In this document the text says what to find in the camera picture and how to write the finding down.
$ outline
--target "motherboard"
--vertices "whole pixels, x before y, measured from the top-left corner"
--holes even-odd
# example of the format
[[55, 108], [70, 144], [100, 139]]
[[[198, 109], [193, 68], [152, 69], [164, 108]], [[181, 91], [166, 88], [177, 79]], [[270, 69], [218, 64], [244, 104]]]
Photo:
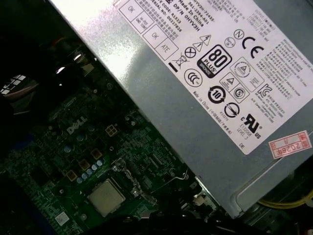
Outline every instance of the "motherboard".
[[88, 66], [77, 93], [14, 147], [1, 170], [60, 235], [118, 215], [140, 219], [173, 198], [181, 210], [209, 215], [216, 207], [192, 171], [109, 72], [96, 61]]

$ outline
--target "metal power supply casing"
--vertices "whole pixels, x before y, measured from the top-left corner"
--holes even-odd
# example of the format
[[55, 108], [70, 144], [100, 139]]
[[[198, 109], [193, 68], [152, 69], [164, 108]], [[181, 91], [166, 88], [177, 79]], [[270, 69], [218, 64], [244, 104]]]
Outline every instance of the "metal power supply casing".
[[[274, 160], [265, 140], [244, 155], [114, 7], [115, 0], [50, 0], [145, 116], [233, 218], [308, 159], [313, 150]], [[255, 0], [313, 62], [313, 9], [305, 0]], [[310, 101], [276, 140], [312, 131]]]

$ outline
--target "capacitor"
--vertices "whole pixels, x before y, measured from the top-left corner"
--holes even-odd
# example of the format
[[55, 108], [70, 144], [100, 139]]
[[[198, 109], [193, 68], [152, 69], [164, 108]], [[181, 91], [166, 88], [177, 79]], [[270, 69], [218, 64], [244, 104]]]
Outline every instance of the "capacitor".
[[88, 130], [90, 131], [90, 132], [92, 132], [92, 131], [95, 131], [95, 126], [94, 125], [89, 125], [88, 126]]
[[78, 141], [83, 141], [83, 140], [85, 139], [85, 135], [79, 134], [79, 135], [76, 137], [76, 139], [77, 139]]
[[88, 175], [92, 174], [92, 170], [91, 169], [88, 169], [86, 172], [87, 172]]
[[70, 146], [70, 145], [65, 145], [63, 150], [64, 150], [64, 152], [69, 153], [69, 152], [72, 151], [72, 149], [73, 149], [72, 146]]
[[76, 182], [81, 184], [83, 182], [83, 180], [82, 180], [82, 178], [77, 178]]
[[91, 166], [91, 168], [92, 168], [92, 170], [94, 170], [94, 171], [96, 171], [96, 170], [98, 169], [98, 167], [97, 167], [95, 164], [93, 164], [93, 165]]
[[102, 161], [101, 161], [101, 160], [98, 160], [98, 161], [97, 161], [97, 165], [98, 165], [98, 166], [102, 166]]
[[82, 174], [82, 178], [85, 180], [85, 179], [88, 178], [88, 175], [87, 175], [86, 173], [83, 173], [83, 174]]

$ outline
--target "yellow wire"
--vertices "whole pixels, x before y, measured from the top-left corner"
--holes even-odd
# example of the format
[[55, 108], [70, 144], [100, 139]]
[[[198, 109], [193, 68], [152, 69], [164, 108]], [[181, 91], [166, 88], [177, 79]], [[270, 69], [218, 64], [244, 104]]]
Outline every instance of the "yellow wire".
[[306, 203], [306, 199], [312, 199], [312, 198], [313, 198], [313, 190], [311, 190], [311, 192], [307, 196], [305, 196], [303, 199], [300, 199], [295, 202], [269, 202], [266, 200], [260, 200], [259, 203], [266, 207], [285, 210], [285, 209], [293, 209], [293, 208], [300, 207]]

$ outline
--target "red sticker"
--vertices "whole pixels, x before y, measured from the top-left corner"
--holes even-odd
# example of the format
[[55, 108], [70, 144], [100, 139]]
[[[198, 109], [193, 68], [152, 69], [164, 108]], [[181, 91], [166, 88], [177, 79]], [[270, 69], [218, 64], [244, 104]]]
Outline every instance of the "red sticker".
[[312, 145], [307, 131], [301, 131], [297, 134], [271, 141], [269, 142], [269, 147], [274, 159], [279, 159], [312, 148]]

